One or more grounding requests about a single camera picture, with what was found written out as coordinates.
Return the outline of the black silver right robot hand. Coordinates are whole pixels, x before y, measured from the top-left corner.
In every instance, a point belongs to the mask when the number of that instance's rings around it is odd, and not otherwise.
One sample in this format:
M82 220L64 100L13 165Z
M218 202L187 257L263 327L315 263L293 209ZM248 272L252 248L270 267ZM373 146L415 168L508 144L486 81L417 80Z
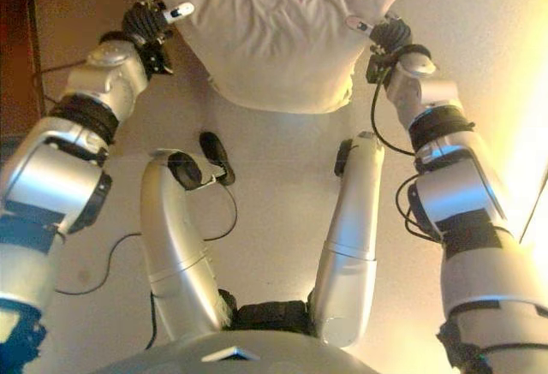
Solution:
M411 28L402 18L395 15L387 14L375 25L351 15L345 19L345 25L350 30L368 37L384 54L391 54L413 42Z

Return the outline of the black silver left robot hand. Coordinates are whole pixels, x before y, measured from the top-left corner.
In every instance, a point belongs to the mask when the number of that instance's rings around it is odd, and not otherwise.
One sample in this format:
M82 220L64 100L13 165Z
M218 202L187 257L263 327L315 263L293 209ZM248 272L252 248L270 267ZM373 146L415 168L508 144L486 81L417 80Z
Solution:
M145 45L162 38L178 21L195 11L191 2L167 6L163 0L140 0L122 18L122 31L137 45Z

